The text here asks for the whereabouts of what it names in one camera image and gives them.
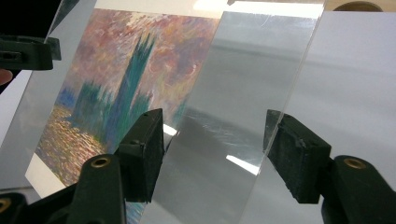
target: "impressionist painting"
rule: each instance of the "impressionist painting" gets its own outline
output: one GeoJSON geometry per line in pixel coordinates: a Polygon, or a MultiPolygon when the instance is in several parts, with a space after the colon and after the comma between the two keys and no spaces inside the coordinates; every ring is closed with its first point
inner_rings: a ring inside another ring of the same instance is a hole
{"type": "Polygon", "coordinates": [[[66,185],[144,112],[177,127],[219,20],[95,9],[35,154],[66,185]]]}

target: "clear glass sheet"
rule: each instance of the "clear glass sheet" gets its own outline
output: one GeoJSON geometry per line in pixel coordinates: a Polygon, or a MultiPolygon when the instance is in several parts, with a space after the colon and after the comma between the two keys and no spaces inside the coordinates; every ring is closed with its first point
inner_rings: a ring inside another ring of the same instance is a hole
{"type": "MultiPolygon", "coordinates": [[[[62,7],[69,6],[67,2],[64,0],[62,7]]],[[[53,61],[50,71],[33,72],[0,149],[0,189],[22,188],[29,202],[39,197],[27,190],[31,184],[25,173],[94,5],[94,0],[80,1],[62,22],[52,26],[49,37],[60,40],[63,59],[53,61]]]]}
{"type": "MultiPolygon", "coordinates": [[[[282,111],[287,103],[322,10],[322,2],[307,2],[194,4],[193,10],[207,14],[226,12],[182,108],[179,132],[164,158],[142,223],[239,222],[263,159],[266,110],[282,111]],[[238,161],[251,169],[241,168],[238,161]]],[[[0,172],[6,180],[2,189],[29,186],[24,177],[27,166],[93,5],[78,2],[50,35],[61,40],[63,60],[51,71],[34,72],[29,81],[0,151],[2,170],[13,171],[0,172]]]]}
{"type": "Polygon", "coordinates": [[[267,147],[266,110],[283,111],[322,10],[305,7],[312,14],[224,12],[142,223],[239,223],[267,147]]]}

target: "clamp jaw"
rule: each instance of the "clamp jaw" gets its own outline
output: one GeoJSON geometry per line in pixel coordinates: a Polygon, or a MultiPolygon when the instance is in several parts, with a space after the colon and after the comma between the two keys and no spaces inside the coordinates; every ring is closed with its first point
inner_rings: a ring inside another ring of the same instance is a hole
{"type": "Polygon", "coordinates": [[[330,158],[331,146],[294,117],[268,110],[264,145],[277,128],[268,158],[298,203],[324,197],[325,224],[396,223],[396,192],[368,161],[330,158]]]}

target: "white surface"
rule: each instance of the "white surface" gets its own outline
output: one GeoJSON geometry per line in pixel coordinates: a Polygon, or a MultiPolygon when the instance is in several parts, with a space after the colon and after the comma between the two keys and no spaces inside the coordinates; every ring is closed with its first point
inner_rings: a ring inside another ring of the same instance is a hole
{"type": "MultiPolygon", "coordinates": [[[[367,160],[396,190],[396,13],[325,12],[286,113],[332,146],[367,160]]],[[[241,223],[323,223],[297,204],[268,160],[241,223]]]]}
{"type": "MultiPolygon", "coordinates": [[[[227,0],[214,0],[218,4],[227,5],[227,0]]],[[[183,1],[158,1],[158,0],[98,0],[96,8],[138,11],[148,13],[160,13],[179,16],[193,16],[206,18],[220,18],[222,10],[202,10],[195,9],[194,5],[197,0],[183,0],[183,1]]]]}
{"type": "Polygon", "coordinates": [[[32,71],[21,71],[0,94],[0,146],[6,136],[32,71]]]}
{"type": "Polygon", "coordinates": [[[29,181],[32,186],[42,186],[35,189],[41,198],[47,197],[54,192],[64,189],[65,185],[56,177],[56,175],[48,168],[48,166],[33,154],[29,167],[26,171],[26,176],[29,176],[29,181]],[[48,185],[40,185],[43,180],[50,182],[48,185]]]}

